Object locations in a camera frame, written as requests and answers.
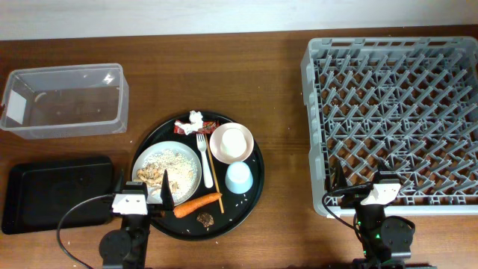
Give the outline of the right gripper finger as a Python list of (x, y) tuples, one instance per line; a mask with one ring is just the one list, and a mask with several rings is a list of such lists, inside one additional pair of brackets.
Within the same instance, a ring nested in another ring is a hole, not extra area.
[(331, 190), (336, 191), (338, 189), (346, 188), (348, 186), (347, 179), (344, 175), (343, 167), (341, 166), (341, 162), (336, 160), (333, 165), (333, 180), (331, 184)]
[(380, 182), (384, 179), (390, 179), (391, 174), (389, 172), (389, 169), (386, 167), (384, 161), (379, 161), (377, 165), (377, 171), (374, 173), (374, 181), (375, 182)]

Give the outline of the orange carrot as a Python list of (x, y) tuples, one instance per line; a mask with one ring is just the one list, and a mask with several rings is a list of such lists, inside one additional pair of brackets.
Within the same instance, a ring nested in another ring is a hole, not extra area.
[(221, 198), (222, 194), (221, 193), (212, 193), (212, 194), (207, 194), (203, 197), (199, 197), (197, 199), (187, 201), (185, 203), (182, 203), (181, 205), (178, 205), (174, 208), (173, 214), (177, 218), (183, 218), (198, 208), (201, 208), (205, 205), (208, 205), (210, 203), (216, 202)]

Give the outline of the pile of rice and shells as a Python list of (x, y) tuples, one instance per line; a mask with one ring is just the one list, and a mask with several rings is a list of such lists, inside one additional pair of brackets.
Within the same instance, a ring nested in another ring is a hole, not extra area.
[(152, 189), (152, 195), (158, 196), (164, 177), (168, 173), (168, 181), (175, 201), (181, 199), (193, 187), (197, 166), (184, 154), (165, 149), (151, 154), (145, 163), (136, 170), (135, 180), (145, 182)]

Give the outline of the grey plate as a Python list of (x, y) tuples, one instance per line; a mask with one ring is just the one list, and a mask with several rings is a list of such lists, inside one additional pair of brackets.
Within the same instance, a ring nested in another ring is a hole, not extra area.
[[(160, 153), (161, 151), (165, 149), (169, 149), (174, 152), (179, 152), (184, 154), (187, 158), (192, 159), (193, 163), (197, 166), (196, 168), (197, 174), (196, 174), (195, 181), (193, 183), (193, 187), (181, 199), (177, 201), (174, 200), (174, 204), (179, 205), (183, 202), (186, 202), (188, 199), (190, 199), (193, 196), (193, 194), (196, 192), (197, 188), (199, 187), (199, 183), (201, 182), (201, 179), (202, 179), (201, 162), (198, 156), (196, 155), (196, 153), (189, 146), (183, 143), (175, 142), (175, 141), (164, 141), (164, 142), (156, 143), (152, 146), (147, 147), (146, 150), (143, 151), (137, 157), (132, 168), (131, 178), (134, 182), (140, 182), (135, 180), (136, 170), (139, 169), (140, 166), (145, 163), (146, 158), (148, 158), (151, 154)], [(161, 193), (158, 196), (153, 196), (152, 189), (149, 188), (148, 186), (147, 186), (147, 189), (149, 194), (148, 194), (146, 202), (148, 204), (161, 204), (162, 203), (161, 196), (160, 196)]]

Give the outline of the brown food scrap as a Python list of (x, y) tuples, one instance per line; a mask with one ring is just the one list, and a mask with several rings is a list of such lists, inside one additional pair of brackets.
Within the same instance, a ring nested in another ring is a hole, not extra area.
[(205, 228), (208, 228), (214, 224), (213, 216), (206, 212), (199, 213), (196, 220), (199, 221)]

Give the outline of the light blue cup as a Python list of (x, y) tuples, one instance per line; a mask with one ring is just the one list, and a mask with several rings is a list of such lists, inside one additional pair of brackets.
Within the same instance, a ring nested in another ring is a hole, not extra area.
[(234, 194), (245, 194), (253, 183), (252, 172), (249, 166), (242, 161), (230, 164), (226, 171), (226, 187)]

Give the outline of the red snack wrapper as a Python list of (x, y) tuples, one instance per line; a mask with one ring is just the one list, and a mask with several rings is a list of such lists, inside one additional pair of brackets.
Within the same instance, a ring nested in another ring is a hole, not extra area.
[(201, 123), (183, 123), (179, 120), (176, 120), (174, 123), (173, 132), (179, 135), (191, 135), (193, 133), (210, 135), (219, 126), (220, 124), (217, 121), (206, 121)]

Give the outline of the white tissue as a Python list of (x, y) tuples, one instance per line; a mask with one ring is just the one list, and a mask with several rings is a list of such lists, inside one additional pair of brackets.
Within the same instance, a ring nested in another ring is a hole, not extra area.
[(190, 111), (189, 122), (175, 121), (174, 132), (180, 135), (190, 135), (198, 132), (203, 127), (203, 115), (200, 111)]

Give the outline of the white cup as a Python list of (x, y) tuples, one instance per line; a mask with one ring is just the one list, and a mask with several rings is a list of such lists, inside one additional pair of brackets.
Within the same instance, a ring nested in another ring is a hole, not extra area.
[(231, 128), (224, 131), (220, 150), (224, 155), (237, 158), (246, 151), (246, 140), (240, 129)]

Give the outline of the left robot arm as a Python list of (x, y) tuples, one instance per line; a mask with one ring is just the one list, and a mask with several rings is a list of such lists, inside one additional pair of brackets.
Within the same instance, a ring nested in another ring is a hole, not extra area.
[(122, 218), (121, 227), (101, 239), (99, 254), (102, 267), (108, 269), (144, 268), (151, 221), (174, 209), (168, 172), (164, 171), (161, 203), (148, 204), (149, 192), (144, 182), (120, 180), (114, 191), (111, 211)]

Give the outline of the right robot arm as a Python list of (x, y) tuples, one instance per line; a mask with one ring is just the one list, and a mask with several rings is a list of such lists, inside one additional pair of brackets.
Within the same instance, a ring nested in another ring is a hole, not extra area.
[(386, 216), (401, 188), (400, 177), (382, 162), (373, 179), (348, 185), (339, 161), (334, 163), (330, 194), (341, 198), (340, 207), (355, 210), (352, 229), (361, 242), (364, 258), (354, 259), (353, 268), (404, 268), (412, 255), (415, 224), (404, 217)]

